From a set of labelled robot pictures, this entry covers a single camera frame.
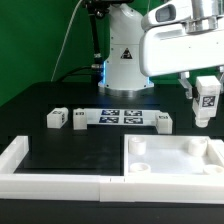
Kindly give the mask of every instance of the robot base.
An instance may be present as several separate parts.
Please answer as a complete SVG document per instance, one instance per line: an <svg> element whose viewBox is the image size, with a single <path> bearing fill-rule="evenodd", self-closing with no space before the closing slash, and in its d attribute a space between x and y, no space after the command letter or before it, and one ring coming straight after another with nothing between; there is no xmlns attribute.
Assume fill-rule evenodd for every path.
<svg viewBox="0 0 224 224"><path fill-rule="evenodd" d="M145 88L137 90L120 90L106 87L102 82L99 83L98 89L100 93L127 98L137 98L143 95L149 95L153 92L154 84L150 82Z"/></svg>

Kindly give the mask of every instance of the blue light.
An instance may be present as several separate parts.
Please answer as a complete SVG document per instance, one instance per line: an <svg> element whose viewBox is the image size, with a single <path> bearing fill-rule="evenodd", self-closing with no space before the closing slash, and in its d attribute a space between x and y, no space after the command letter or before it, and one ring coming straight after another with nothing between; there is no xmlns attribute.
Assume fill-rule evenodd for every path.
<svg viewBox="0 0 224 224"><path fill-rule="evenodd" d="M103 63L103 84L106 82L106 62Z"/></svg>

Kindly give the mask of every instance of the marker on block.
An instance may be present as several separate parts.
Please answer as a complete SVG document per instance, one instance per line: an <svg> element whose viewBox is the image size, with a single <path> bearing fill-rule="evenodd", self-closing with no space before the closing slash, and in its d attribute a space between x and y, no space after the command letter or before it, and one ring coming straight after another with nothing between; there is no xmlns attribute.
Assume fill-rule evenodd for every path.
<svg viewBox="0 0 224 224"><path fill-rule="evenodd" d="M47 127L60 129L68 120L68 109L55 108L47 115Z"/></svg>
<svg viewBox="0 0 224 224"><path fill-rule="evenodd" d="M172 134L173 121L168 113L156 113L156 129L158 134Z"/></svg>
<svg viewBox="0 0 224 224"><path fill-rule="evenodd" d="M87 116L84 109L73 110L73 129L85 130L87 129Z"/></svg>

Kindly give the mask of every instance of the green wall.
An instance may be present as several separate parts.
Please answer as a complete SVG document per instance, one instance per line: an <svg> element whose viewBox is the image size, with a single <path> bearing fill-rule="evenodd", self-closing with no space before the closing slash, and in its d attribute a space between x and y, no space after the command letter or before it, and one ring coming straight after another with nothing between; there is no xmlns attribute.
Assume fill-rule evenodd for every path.
<svg viewBox="0 0 224 224"><path fill-rule="evenodd" d="M32 83L50 81L63 38L78 0L0 0L0 105ZM161 4L151 0L150 8ZM142 14L148 0L131 6ZM108 19L97 22L103 56L108 54ZM55 79L78 66L93 62L87 11L77 12ZM171 83L176 76L156 83Z"/></svg>

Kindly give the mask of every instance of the cable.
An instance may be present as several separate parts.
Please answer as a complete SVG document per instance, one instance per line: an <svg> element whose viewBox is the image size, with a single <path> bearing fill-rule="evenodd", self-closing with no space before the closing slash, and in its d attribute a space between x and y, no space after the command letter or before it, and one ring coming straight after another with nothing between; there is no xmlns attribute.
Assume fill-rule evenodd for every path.
<svg viewBox="0 0 224 224"><path fill-rule="evenodd" d="M70 30L71 30L71 27L72 27L72 23L73 23L73 21L74 21L76 12L77 12L79 6L81 5L82 1L83 1L83 0L80 0L80 1L78 2L78 4L76 5L76 7L75 7L75 9L74 9L74 11L73 11L73 13L72 13L72 17L71 17L71 19L70 19L70 22L69 22L69 25L68 25L68 28L67 28L67 31L66 31L66 34L65 34L65 38L64 38L64 41L63 41L63 44L62 44L62 47L61 47L61 51L60 51L60 54L59 54L59 56L58 56L58 59L57 59L56 65L55 65L53 75L52 75L52 77L51 77L51 82L53 82L53 80L54 80L54 76L55 76L55 74L56 74L56 71L57 71L59 62L60 62L60 60L61 60L62 53L63 53L64 48L65 48L65 44L66 44L67 39L68 39L68 35L69 35Z"/></svg>
<svg viewBox="0 0 224 224"><path fill-rule="evenodd" d="M73 69L70 72L66 73L64 76L60 77L56 82L62 82L64 79L66 79L69 76L92 75L92 74L76 74L76 72L82 71L82 70L92 70L92 67L91 66L85 66L85 67L79 67L79 68Z"/></svg>
<svg viewBox="0 0 224 224"><path fill-rule="evenodd" d="M149 12L149 7L150 7L150 0L149 0L149 2L148 2L147 13Z"/></svg>

